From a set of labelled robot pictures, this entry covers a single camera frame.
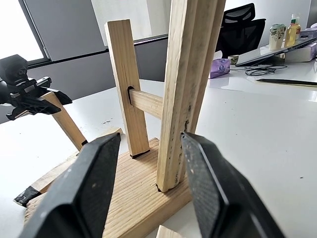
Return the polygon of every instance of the white desk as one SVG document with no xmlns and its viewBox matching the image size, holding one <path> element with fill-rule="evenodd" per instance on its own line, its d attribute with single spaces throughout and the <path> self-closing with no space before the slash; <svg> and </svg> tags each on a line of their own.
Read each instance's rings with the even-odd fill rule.
<svg viewBox="0 0 317 238">
<path fill-rule="evenodd" d="M 231 71 L 219 78 L 211 79 L 209 87 L 238 90 L 244 92 L 278 95 L 317 102 L 317 87 L 297 87 L 271 83 L 255 82 L 260 78 L 294 79 L 317 82 L 317 61 L 305 63 L 287 63 L 286 69 L 277 70 L 275 74 L 251 77 L 244 71 Z"/>
<path fill-rule="evenodd" d="M 163 95 L 163 83 L 141 80 L 141 86 Z M 97 108 L 96 101 L 103 106 Z M 89 141 L 109 126 L 123 128 L 115 88 L 66 108 Z M 207 88 L 197 127 L 197 134 L 215 142 L 249 179 L 290 238 L 317 237 L 316 118 L 314 102 Z M 149 138 L 159 137 L 160 121 L 150 115 L 146 121 Z M 14 238 L 22 229 L 24 208 L 13 198 L 75 147 L 47 115 L 1 124 L 0 135 L 0 236 Z M 120 152 L 124 151 L 126 141 L 121 143 Z M 199 236 L 192 204 L 164 225 L 187 238 Z"/>
</svg>

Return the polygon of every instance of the wooden rail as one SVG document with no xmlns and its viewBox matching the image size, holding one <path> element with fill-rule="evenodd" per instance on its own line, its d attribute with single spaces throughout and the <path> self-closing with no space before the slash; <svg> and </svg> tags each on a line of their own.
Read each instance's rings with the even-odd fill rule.
<svg viewBox="0 0 317 238">
<path fill-rule="evenodd" d="M 163 98 L 140 90 L 129 90 L 130 103 L 138 109 L 162 119 Z"/>
</svg>

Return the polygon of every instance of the wooden base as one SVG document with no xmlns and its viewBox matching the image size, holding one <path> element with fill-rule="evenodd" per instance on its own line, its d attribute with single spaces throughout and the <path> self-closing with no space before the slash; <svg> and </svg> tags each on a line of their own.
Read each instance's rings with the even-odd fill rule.
<svg viewBox="0 0 317 238">
<path fill-rule="evenodd" d="M 192 199 L 186 179 L 167 193 L 158 192 L 159 140 L 149 143 L 150 151 L 136 160 L 129 152 L 119 155 L 104 238 L 144 237 Z M 43 196 L 28 203 L 25 221 Z"/>
</svg>

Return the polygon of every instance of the cable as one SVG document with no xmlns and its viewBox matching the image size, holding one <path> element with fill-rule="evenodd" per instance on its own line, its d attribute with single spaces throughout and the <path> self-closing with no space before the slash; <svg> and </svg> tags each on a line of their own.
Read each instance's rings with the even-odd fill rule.
<svg viewBox="0 0 317 238">
<path fill-rule="evenodd" d="M 278 69 L 287 68 L 286 65 L 267 65 L 267 66 L 256 66 L 252 65 L 244 69 L 231 69 L 233 71 L 242 70 L 247 76 L 262 76 L 274 74 Z"/>
</svg>

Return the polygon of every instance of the wooden block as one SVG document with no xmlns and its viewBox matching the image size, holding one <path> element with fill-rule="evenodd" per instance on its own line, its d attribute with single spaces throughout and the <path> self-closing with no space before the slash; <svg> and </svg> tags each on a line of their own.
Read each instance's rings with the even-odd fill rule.
<svg viewBox="0 0 317 238">
<path fill-rule="evenodd" d="M 180 132 L 190 131 L 217 0 L 173 0 L 167 47 L 157 184 L 174 188 L 185 176 Z"/>
<path fill-rule="evenodd" d="M 163 98 L 157 95 L 146 93 L 143 91 L 131 89 L 129 91 L 130 102 L 138 109 L 155 116 L 158 119 L 162 118 Z"/>
<path fill-rule="evenodd" d="M 112 134 L 112 133 L 120 133 L 123 134 L 122 129 L 119 127 L 110 127 L 107 131 L 105 131 L 101 136 Z M 34 183 L 32 183 L 26 190 L 24 190 L 21 194 L 19 194 L 14 201 L 21 205 L 26 206 L 26 204 L 34 199 L 37 196 L 47 192 L 50 185 L 54 182 L 54 180 L 62 174 L 70 165 L 72 165 L 77 159 L 78 151 L 68 157 L 66 161 L 57 165 L 55 168 L 47 172 L 45 175 L 40 177 Z"/>
<path fill-rule="evenodd" d="M 182 238 L 182 236 L 161 225 L 158 228 L 157 238 Z"/>
<path fill-rule="evenodd" d="M 130 20 L 108 22 L 105 29 L 128 147 L 137 157 L 150 148 L 144 112 L 130 104 L 128 94 L 130 88 L 140 90 Z"/>
<path fill-rule="evenodd" d="M 49 92 L 42 96 L 45 100 L 59 107 L 61 111 L 59 113 L 52 114 L 55 121 L 66 133 L 68 138 L 76 146 L 77 150 L 81 150 L 83 145 L 87 143 L 86 138 L 81 133 L 80 129 L 76 126 L 73 119 L 70 117 L 68 112 L 65 110 L 64 106 L 60 103 L 59 99 L 53 92 Z"/>
<path fill-rule="evenodd" d="M 223 11 L 224 11 L 224 6 L 225 6 L 226 0 L 217 0 L 217 6 L 216 6 L 216 11 L 215 11 L 215 16 L 213 20 L 213 26 L 212 26 L 212 32 L 211 32 L 211 37 L 209 41 L 209 46 L 207 50 L 207 56 L 206 56 L 206 61 L 205 61 L 205 66 L 203 70 L 203 75 L 202 79 L 200 81 L 199 85 L 199 91 L 196 99 L 196 106 L 194 108 L 194 115 L 193 115 L 193 121 L 192 121 L 192 126 L 191 126 L 191 132 L 195 133 L 196 131 L 196 126 L 198 122 L 198 117 L 200 113 L 200 109 L 202 108 L 203 104 L 203 99 L 205 95 L 205 90 L 208 82 L 208 76 L 210 73 L 211 69 L 211 63 L 213 60 L 213 55 L 216 50 L 217 46 L 217 41 L 219 37 L 219 32 L 220 32 L 220 27 L 221 27 L 221 22 L 223 18 Z"/>
<path fill-rule="evenodd" d="M 150 148 L 138 160 L 131 160 L 128 152 L 119 156 L 104 238 L 144 237 L 191 201 L 187 180 L 167 193 L 158 192 L 159 140 L 152 139 Z M 43 197 L 28 203 L 25 220 Z"/>
</svg>

